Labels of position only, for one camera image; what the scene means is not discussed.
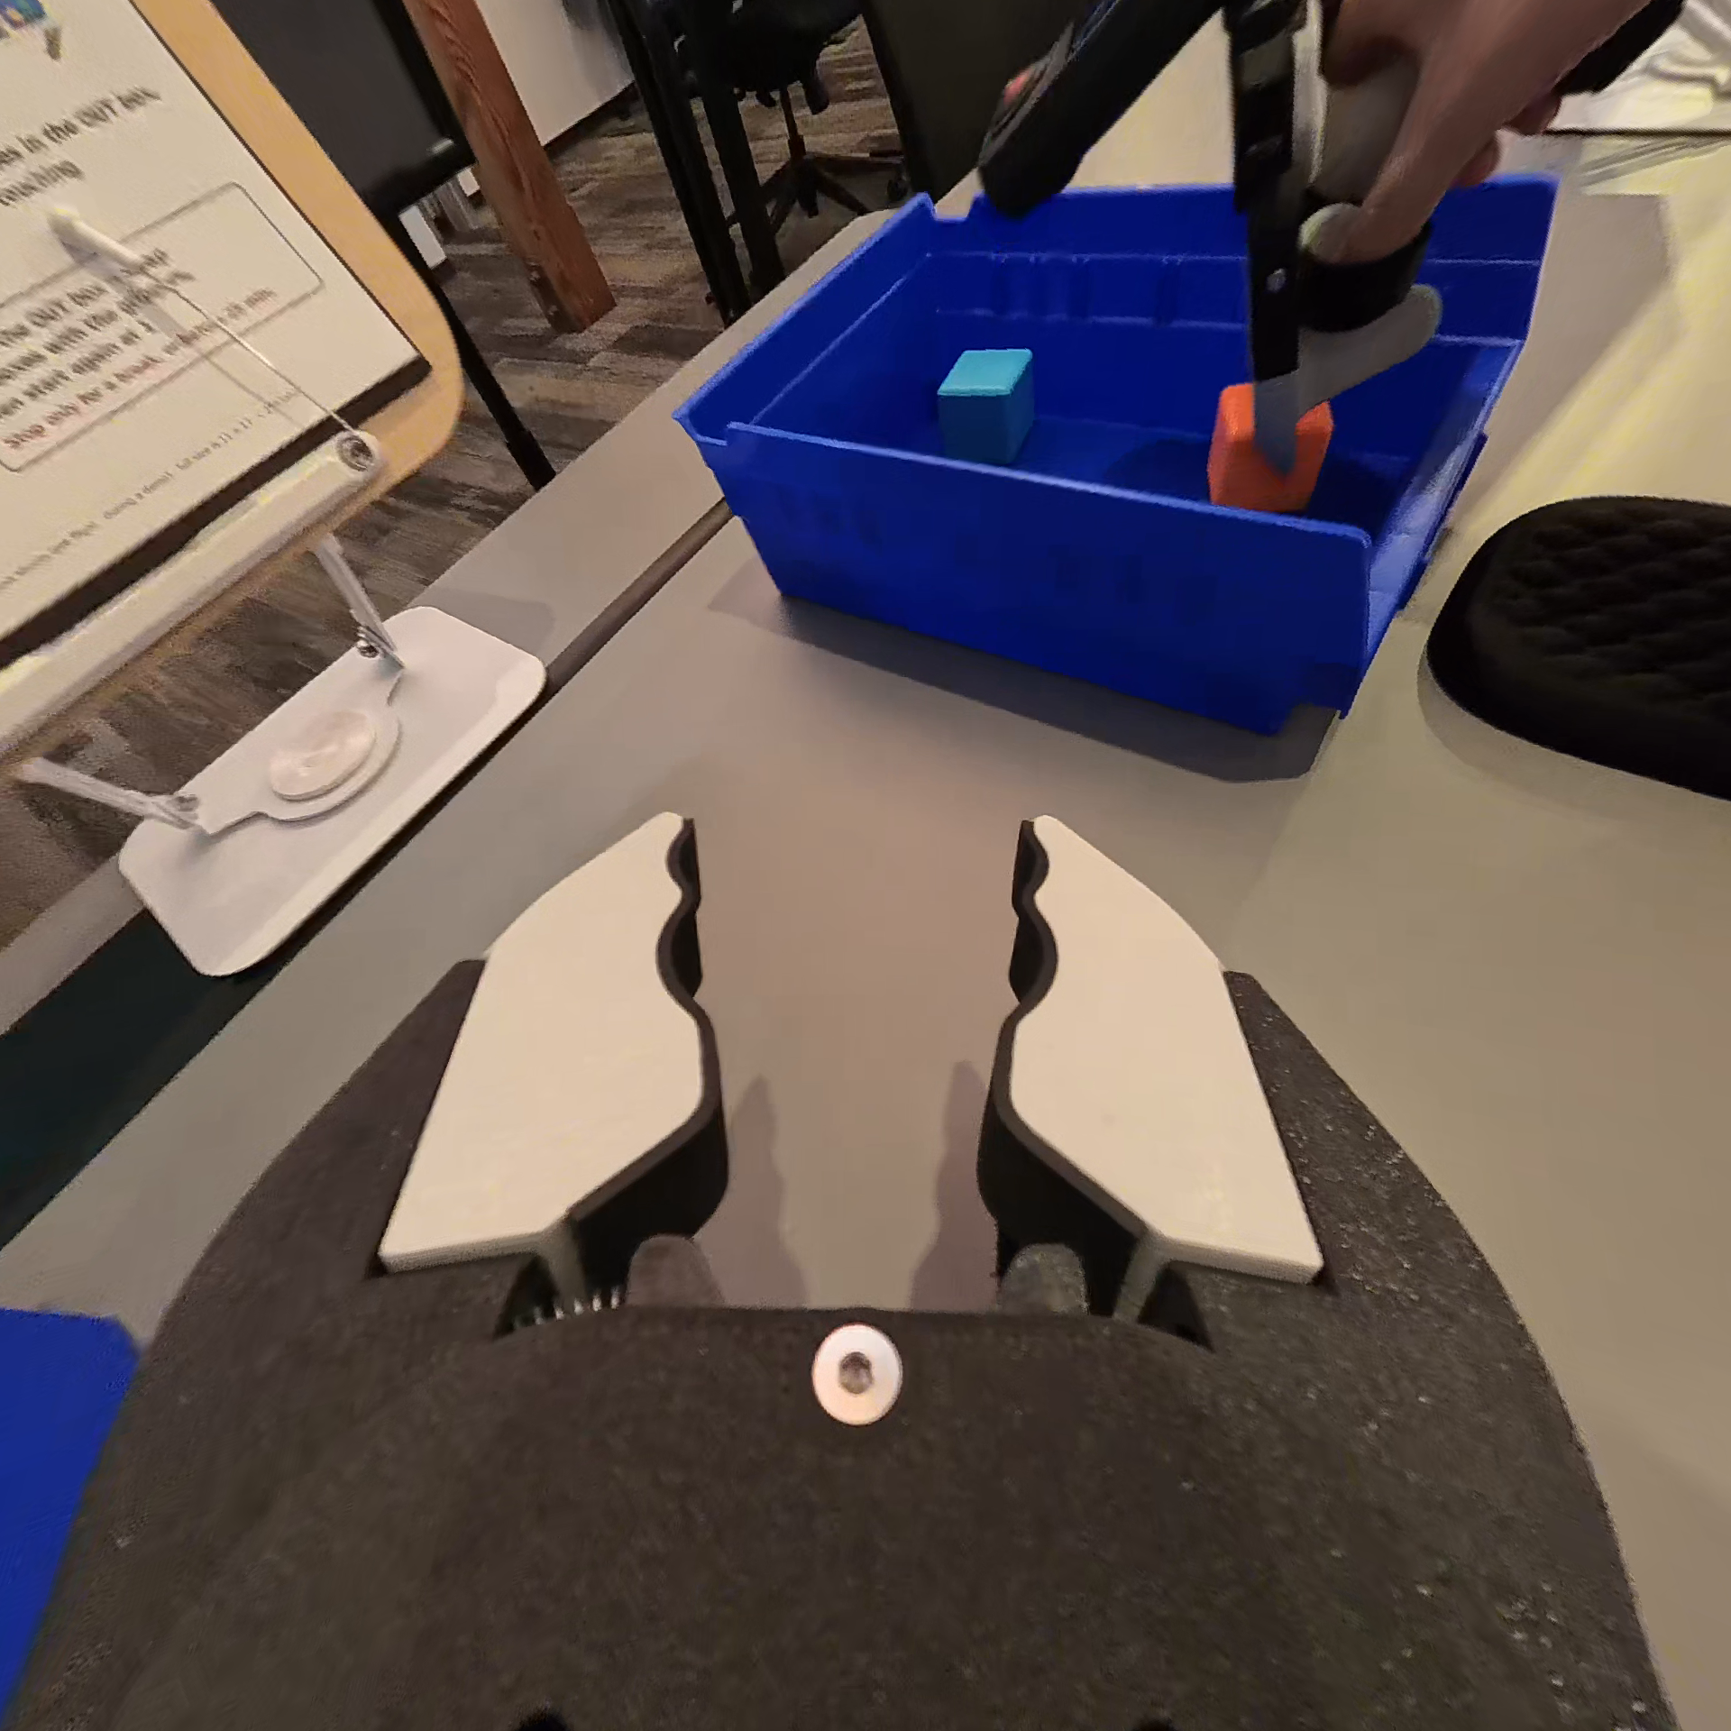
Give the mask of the black framed screen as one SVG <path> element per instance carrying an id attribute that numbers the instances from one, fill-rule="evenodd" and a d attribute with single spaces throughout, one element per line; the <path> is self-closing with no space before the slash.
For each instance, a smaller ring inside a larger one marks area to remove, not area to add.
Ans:
<path id="1" fill-rule="evenodd" d="M 375 216 L 398 214 L 474 166 L 405 4 L 214 9 Z"/>

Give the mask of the blue plastic bin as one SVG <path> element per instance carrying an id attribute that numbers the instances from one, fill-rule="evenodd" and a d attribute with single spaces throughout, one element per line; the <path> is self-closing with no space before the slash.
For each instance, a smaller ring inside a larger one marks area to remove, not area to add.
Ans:
<path id="1" fill-rule="evenodd" d="M 30 1655 L 77 1504 L 137 1372 L 110 1316 L 1 1309 L 1 1698 Z"/>
<path id="2" fill-rule="evenodd" d="M 1013 222 L 901 205 L 676 411 L 782 595 L 1210 721 L 1350 710 L 1525 344 L 1556 178 L 1453 191 L 1419 281 L 1439 335 L 1332 404 L 1302 516 L 1215 508 L 1244 379 L 1224 184 L 1073 187 Z M 937 391 L 1033 352 L 1015 465 L 946 460 Z"/>

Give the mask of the black office chair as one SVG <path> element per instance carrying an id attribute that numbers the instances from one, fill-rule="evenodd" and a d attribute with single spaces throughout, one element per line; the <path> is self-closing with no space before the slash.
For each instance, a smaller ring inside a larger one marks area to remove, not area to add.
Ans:
<path id="1" fill-rule="evenodd" d="M 1042 58 L 1074 2 L 863 2 L 914 191 L 939 200 L 975 169 L 1011 77 Z"/>

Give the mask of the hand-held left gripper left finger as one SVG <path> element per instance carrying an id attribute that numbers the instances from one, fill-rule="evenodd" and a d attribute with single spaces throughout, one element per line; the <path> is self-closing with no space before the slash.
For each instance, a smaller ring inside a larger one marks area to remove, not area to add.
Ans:
<path id="1" fill-rule="evenodd" d="M 712 1219 L 728 1147 L 699 903 L 696 826 L 661 811 L 492 941 L 377 1246 L 386 1273 L 528 1257 L 598 1311 L 643 1244 Z"/>

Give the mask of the black wrist rest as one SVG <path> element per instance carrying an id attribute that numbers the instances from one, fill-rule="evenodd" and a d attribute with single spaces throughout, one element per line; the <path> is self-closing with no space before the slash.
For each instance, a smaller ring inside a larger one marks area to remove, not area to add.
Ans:
<path id="1" fill-rule="evenodd" d="M 1476 721 L 1729 799 L 1729 507 L 1588 496 L 1527 510 L 1464 564 L 1426 665 Z"/>

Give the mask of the printed instruction board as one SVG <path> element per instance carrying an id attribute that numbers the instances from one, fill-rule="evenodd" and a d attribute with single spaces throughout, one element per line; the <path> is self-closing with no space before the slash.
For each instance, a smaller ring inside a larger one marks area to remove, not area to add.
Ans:
<path id="1" fill-rule="evenodd" d="M 135 4 L 3 4 L 3 665 L 427 375 Z"/>

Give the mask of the orange cube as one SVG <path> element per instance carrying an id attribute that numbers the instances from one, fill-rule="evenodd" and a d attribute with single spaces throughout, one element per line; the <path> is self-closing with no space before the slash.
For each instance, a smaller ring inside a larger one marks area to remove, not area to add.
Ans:
<path id="1" fill-rule="evenodd" d="M 1332 409 L 1323 400 L 1294 424 L 1293 462 L 1278 467 L 1256 442 L 1255 391 L 1249 382 L 1222 389 L 1206 454 L 1206 498 L 1213 508 L 1296 516 L 1309 508 L 1332 438 Z"/>

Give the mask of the brown wooden post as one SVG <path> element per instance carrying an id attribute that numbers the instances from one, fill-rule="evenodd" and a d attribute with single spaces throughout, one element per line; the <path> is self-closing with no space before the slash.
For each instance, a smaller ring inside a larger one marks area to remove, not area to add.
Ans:
<path id="1" fill-rule="evenodd" d="M 578 333 L 615 308 L 578 213 L 476 2 L 404 4 L 474 157 L 479 191 L 551 330 Z"/>

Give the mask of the dark rectangular table pad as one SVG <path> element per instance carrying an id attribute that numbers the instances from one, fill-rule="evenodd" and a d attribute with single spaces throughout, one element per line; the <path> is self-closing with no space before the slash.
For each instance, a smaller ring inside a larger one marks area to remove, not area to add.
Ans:
<path id="1" fill-rule="evenodd" d="M 9 1244 L 184 1066 L 220 990 L 149 916 L 1 1040 L 1 1242 Z"/>

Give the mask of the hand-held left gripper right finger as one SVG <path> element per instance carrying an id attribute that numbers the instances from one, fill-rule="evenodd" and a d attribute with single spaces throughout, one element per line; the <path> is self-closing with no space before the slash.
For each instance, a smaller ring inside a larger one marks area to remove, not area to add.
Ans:
<path id="1" fill-rule="evenodd" d="M 1053 815 L 1018 826 L 1009 903 L 975 1158 L 999 1305 L 1141 1320 L 1186 1269 L 1311 1287 L 1323 1248 L 1208 943 Z"/>

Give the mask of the light blue cube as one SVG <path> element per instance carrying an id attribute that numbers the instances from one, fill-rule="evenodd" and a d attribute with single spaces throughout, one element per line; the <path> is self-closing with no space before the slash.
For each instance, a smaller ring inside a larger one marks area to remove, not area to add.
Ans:
<path id="1" fill-rule="evenodd" d="M 1035 424 L 1033 352 L 964 350 L 937 386 L 935 413 L 946 462 L 1015 465 Z"/>

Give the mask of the white document stand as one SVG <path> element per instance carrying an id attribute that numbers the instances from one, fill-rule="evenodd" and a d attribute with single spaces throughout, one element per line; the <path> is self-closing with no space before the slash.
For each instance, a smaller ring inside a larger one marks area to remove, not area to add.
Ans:
<path id="1" fill-rule="evenodd" d="M 120 874 L 205 977 L 285 945 L 544 691 L 541 660 L 476 624 L 429 604 L 384 617 L 337 543 L 340 525 L 313 530 L 176 631 L 297 552 L 313 553 L 353 627 L 337 660 L 178 790 L 56 766 L 47 736 L 3 754 L 18 781 L 137 817 Z"/>

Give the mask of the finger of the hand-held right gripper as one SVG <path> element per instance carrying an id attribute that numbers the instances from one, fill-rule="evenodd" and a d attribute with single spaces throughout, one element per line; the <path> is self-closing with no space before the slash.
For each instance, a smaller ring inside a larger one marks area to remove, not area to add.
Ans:
<path id="1" fill-rule="evenodd" d="M 1293 359 L 1251 386 L 1253 438 L 1273 471 L 1293 471 L 1300 422 L 1334 397 L 1415 357 L 1437 335 L 1444 303 L 1431 287 L 1412 287 L 1399 303 L 1356 330 L 1296 330 Z"/>

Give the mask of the black easel frame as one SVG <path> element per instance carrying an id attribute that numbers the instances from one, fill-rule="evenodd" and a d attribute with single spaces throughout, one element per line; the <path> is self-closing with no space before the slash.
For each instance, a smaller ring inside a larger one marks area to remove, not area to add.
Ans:
<path id="1" fill-rule="evenodd" d="M 634 92 L 656 139 L 706 297 L 725 326 L 786 269 L 768 220 L 739 97 L 725 77 L 710 4 L 607 2 Z"/>

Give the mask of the black swivel chair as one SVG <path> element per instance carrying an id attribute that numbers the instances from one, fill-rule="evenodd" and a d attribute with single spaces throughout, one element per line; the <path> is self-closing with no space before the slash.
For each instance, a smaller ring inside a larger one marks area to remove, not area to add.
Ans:
<path id="1" fill-rule="evenodd" d="M 858 2 L 703 2 L 696 5 L 716 63 L 737 97 L 753 97 L 775 108 L 786 128 L 788 159 L 762 184 L 766 220 L 779 234 L 795 211 L 815 216 L 827 202 L 862 216 L 865 202 L 853 178 L 881 169 L 885 196 L 898 205 L 908 195 L 899 146 L 865 153 L 811 151 L 795 115 L 793 94 L 800 92 L 815 119 L 829 106 L 820 76 L 827 49 L 862 22 Z"/>

